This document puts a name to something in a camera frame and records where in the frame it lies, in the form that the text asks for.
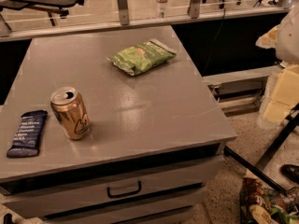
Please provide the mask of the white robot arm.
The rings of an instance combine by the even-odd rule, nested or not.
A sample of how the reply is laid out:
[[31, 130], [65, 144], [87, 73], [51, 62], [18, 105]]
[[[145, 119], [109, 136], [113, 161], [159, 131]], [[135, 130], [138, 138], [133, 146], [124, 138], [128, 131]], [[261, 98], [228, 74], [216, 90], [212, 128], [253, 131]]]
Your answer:
[[260, 124], [280, 125], [299, 103], [299, 6], [295, 5], [281, 23], [256, 41], [256, 46], [274, 49], [282, 69], [267, 79], [260, 107]]

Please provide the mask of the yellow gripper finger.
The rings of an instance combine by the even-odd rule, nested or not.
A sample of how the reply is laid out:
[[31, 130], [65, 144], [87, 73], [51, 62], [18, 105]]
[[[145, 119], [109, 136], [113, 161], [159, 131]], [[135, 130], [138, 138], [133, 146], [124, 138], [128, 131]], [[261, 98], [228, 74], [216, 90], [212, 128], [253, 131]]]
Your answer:
[[267, 79], [258, 125], [263, 129], [274, 129], [299, 103], [299, 65], [278, 68]]
[[278, 26], [273, 27], [267, 33], [260, 36], [255, 45], [262, 49], [274, 49], [277, 43]]

